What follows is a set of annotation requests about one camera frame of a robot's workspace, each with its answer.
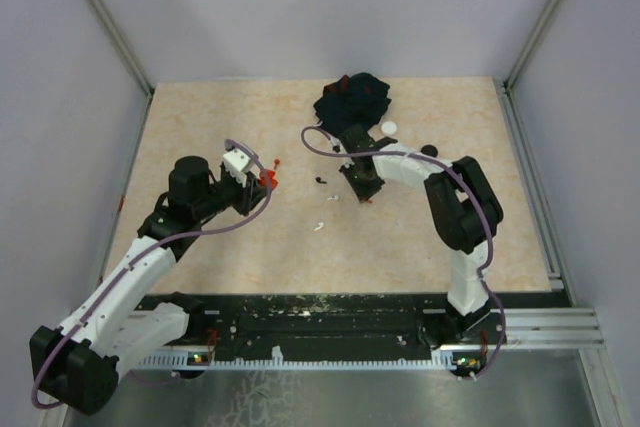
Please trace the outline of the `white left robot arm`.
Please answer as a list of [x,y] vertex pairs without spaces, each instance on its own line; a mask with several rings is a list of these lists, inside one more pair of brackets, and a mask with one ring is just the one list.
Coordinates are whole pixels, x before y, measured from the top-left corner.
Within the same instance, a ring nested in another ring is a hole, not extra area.
[[129,250],[100,286],[55,328],[39,327],[29,340],[31,402],[41,410],[62,404],[85,415],[101,410],[141,360],[174,340],[194,344],[208,331],[196,302],[181,294],[135,313],[143,297],[184,256],[204,225],[232,208],[245,223],[268,205],[273,188],[257,155],[228,148],[220,174],[206,159],[178,159],[152,213]]

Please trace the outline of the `orange earbud charging case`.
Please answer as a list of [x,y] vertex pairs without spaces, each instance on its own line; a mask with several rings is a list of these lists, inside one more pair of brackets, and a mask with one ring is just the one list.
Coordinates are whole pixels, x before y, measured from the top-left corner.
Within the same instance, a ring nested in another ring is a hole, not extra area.
[[276,172],[274,170],[267,169],[265,172],[259,174],[259,183],[263,188],[275,189],[278,185],[276,180]]

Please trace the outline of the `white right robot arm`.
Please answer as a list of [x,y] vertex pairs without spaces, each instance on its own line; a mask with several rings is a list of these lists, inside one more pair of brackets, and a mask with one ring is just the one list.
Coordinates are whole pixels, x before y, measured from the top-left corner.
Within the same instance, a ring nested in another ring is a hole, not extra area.
[[451,252],[446,298],[448,334],[470,342],[489,314],[484,273],[493,261],[493,238],[504,212],[478,161],[466,156],[444,161],[407,148],[397,140],[374,140],[356,125],[332,150],[347,159],[340,172],[361,202],[369,201],[385,182],[395,181],[426,194],[436,233]]

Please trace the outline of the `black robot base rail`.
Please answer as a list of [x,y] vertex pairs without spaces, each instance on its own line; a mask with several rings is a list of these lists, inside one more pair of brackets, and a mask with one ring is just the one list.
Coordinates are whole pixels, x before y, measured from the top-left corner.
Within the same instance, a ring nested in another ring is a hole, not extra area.
[[195,314],[172,347],[212,349],[217,361],[266,360],[279,348],[286,361],[429,360],[440,347],[491,346],[504,329],[495,304],[460,332],[443,294],[158,294],[139,311],[174,299]]

